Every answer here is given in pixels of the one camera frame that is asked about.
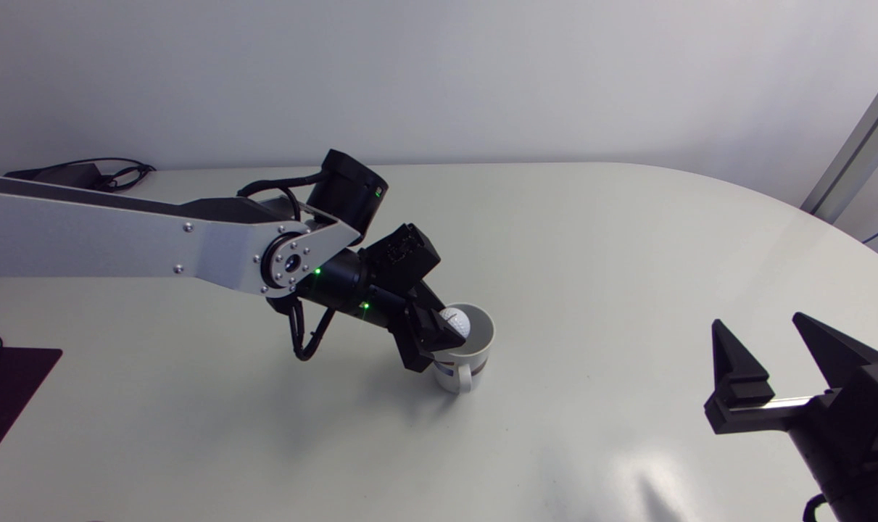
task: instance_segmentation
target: robotic arm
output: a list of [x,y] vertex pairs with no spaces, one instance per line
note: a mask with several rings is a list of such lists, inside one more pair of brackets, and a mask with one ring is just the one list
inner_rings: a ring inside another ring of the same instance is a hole
[[[290,192],[302,185],[314,186],[306,204]],[[283,195],[247,197],[267,189]],[[403,366],[423,371],[432,352],[465,341],[422,281],[439,264],[435,248],[414,225],[348,248],[365,237],[386,191],[383,178],[337,151],[316,175],[180,205],[0,178],[0,277],[200,278],[265,297],[289,316],[300,360],[342,312],[386,328]],[[306,347],[301,299],[326,307]]]

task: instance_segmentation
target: white table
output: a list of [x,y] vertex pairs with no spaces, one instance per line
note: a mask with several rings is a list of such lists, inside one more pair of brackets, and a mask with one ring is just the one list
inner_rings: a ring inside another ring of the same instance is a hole
[[[778,397],[821,393],[790,317],[878,349],[876,254],[656,167],[376,171],[390,189],[367,242],[415,223],[442,255],[432,288],[496,320],[476,393],[403,370],[386,331],[344,316],[299,362],[286,318],[204,281],[0,280],[9,344],[65,351],[1,443],[0,520],[799,519],[818,490],[789,437],[704,419],[710,324]],[[311,172],[159,172],[128,195]]]

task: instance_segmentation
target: white wall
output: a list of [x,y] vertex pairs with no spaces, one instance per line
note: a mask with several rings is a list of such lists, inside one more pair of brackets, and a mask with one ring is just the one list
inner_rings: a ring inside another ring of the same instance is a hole
[[0,172],[335,146],[654,163],[800,204],[877,89],[878,0],[0,0]]

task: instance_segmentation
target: golf ball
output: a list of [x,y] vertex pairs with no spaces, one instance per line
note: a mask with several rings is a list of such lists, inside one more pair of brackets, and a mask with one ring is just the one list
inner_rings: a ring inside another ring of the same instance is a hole
[[452,328],[465,339],[468,338],[468,334],[471,334],[471,320],[469,320],[468,314],[465,314],[460,308],[445,308],[439,312],[439,316],[448,321]]

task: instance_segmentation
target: mug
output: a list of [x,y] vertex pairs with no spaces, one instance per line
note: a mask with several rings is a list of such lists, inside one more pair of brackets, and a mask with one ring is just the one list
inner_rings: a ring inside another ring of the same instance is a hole
[[449,307],[458,308],[468,315],[471,334],[462,346],[435,352],[432,373],[443,389],[456,394],[471,393],[481,382],[487,365],[489,348],[494,341],[494,320],[474,304],[455,303],[449,304]]

